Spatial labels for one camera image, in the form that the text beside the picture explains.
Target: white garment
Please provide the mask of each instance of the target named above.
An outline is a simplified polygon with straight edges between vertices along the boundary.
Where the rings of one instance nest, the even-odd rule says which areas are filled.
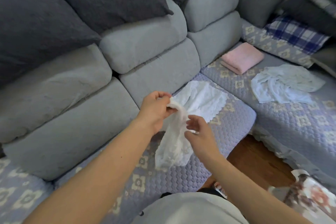
[[[265,67],[251,80],[252,91],[259,103],[277,101],[280,104],[312,104],[308,92],[317,91],[324,84],[325,81],[304,67],[293,65]]]
[[[193,154],[189,141],[184,137],[188,115],[201,116],[208,123],[225,106],[227,96],[208,82],[191,81],[171,98],[168,107],[176,108],[178,112],[164,122],[162,131],[166,133],[155,153],[155,166],[186,166]]]
[[[132,224],[248,224],[229,201],[202,192],[165,196],[144,209],[141,215]]]

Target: person's left arm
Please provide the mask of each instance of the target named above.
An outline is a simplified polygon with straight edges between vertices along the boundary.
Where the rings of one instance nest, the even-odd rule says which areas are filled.
[[[120,195],[152,136],[175,110],[171,95],[153,92],[135,120],[83,170],[43,201],[23,224],[98,224]]]

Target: person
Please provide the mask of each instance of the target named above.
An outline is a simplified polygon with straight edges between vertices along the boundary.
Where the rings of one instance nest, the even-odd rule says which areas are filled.
[[[144,98],[136,119],[90,164],[44,200],[24,224],[99,224],[132,174],[163,120],[171,95],[155,91]],[[201,192],[163,197],[144,209],[133,223],[310,223],[260,188],[219,152],[211,128],[190,115],[185,137],[196,156],[225,189],[230,201]]]

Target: person's right arm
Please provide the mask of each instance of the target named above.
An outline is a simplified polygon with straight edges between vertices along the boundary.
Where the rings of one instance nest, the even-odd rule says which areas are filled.
[[[190,115],[185,137],[196,156],[212,172],[230,201],[253,224],[300,223],[311,224],[293,209],[259,187],[246,175],[230,164],[219,152],[211,128],[202,117]]]

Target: wooden floor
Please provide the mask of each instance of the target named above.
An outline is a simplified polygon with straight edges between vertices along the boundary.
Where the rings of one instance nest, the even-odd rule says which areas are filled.
[[[295,182],[292,168],[252,136],[244,138],[227,159],[266,190],[269,186],[288,187]],[[215,179],[210,177],[204,187],[210,187],[214,182]]]

